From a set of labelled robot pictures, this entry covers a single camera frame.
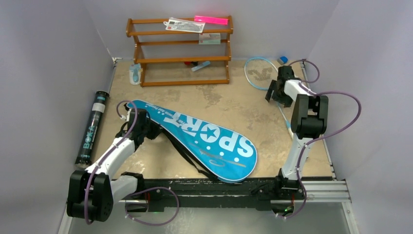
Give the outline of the blue badminton racket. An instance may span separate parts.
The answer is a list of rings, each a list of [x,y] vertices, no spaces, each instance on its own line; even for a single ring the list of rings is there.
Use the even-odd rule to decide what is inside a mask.
[[[271,81],[278,76],[278,68],[266,58],[253,57],[245,62],[244,74],[254,88],[267,91]]]

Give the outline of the black shuttlecock tube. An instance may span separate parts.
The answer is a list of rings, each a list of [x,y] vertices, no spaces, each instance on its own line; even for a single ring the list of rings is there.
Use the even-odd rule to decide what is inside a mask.
[[[75,160],[75,166],[78,168],[84,169],[92,164],[94,140],[100,128],[109,98],[109,93],[105,91],[97,91],[95,94],[87,126]]]

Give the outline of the blue racket bag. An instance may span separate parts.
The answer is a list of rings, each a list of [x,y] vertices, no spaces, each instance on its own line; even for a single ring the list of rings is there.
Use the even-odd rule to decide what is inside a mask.
[[[138,99],[125,107],[131,109],[134,106],[145,109],[157,131],[162,132],[180,155],[207,178],[237,183],[254,171],[258,153],[245,136]]]

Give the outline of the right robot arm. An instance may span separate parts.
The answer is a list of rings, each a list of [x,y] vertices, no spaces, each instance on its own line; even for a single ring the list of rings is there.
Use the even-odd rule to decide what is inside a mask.
[[[295,77],[292,67],[285,65],[278,68],[277,79],[269,85],[265,100],[271,99],[284,107],[295,104],[290,120],[292,147],[277,176],[280,181],[273,186],[277,197],[286,198],[299,187],[309,145],[326,131],[329,100],[326,95],[318,95],[303,85],[302,80]]]

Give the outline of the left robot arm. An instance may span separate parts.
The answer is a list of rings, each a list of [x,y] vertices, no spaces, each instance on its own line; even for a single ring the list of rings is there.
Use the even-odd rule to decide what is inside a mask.
[[[119,179],[113,176],[120,166],[136,152],[146,138],[155,138],[157,125],[146,109],[130,109],[128,130],[121,129],[111,147],[93,165],[85,170],[76,170],[70,176],[66,214],[81,218],[86,223],[106,221],[114,203],[129,195],[140,199],[145,194],[143,177],[137,173],[125,173]]]

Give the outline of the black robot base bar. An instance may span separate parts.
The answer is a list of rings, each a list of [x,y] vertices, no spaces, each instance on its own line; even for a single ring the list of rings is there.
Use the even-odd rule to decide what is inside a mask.
[[[239,183],[212,181],[207,178],[143,179],[135,195],[150,212],[165,208],[253,208],[257,211],[283,213],[295,201],[303,201],[304,188],[297,181],[284,182],[279,177],[247,178]]]

